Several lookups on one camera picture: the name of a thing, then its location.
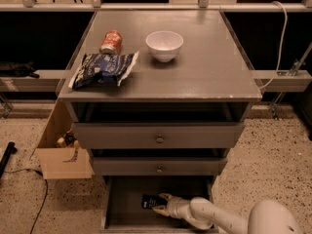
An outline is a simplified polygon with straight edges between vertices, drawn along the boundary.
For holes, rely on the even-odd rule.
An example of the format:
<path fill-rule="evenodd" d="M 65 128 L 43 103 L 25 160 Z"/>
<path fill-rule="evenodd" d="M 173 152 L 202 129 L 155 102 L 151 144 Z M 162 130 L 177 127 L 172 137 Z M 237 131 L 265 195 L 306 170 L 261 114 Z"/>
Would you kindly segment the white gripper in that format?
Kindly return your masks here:
<path fill-rule="evenodd" d="M 190 211 L 190 201 L 185 200 L 181 197 L 173 196 L 169 193 L 160 193 L 159 197 L 165 199 L 167 203 L 167 207 L 158 206 L 153 207 L 152 210 L 159 215 L 163 216 L 171 216 L 172 218 L 177 219 L 189 219 L 192 217 L 192 213 Z"/>

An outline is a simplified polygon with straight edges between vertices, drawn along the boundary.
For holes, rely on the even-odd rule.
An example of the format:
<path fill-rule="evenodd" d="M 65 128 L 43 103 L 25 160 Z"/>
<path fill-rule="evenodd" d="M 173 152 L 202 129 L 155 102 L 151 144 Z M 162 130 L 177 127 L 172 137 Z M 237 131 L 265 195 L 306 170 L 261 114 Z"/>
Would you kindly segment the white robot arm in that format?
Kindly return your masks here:
<path fill-rule="evenodd" d="M 165 205 L 153 206 L 160 215 L 186 222 L 200 230 L 208 230 L 214 224 L 227 234 L 303 234 L 292 212 L 273 200 L 256 203 L 248 218 L 228 212 L 203 197 L 186 200 L 168 193 L 161 193 Z"/>

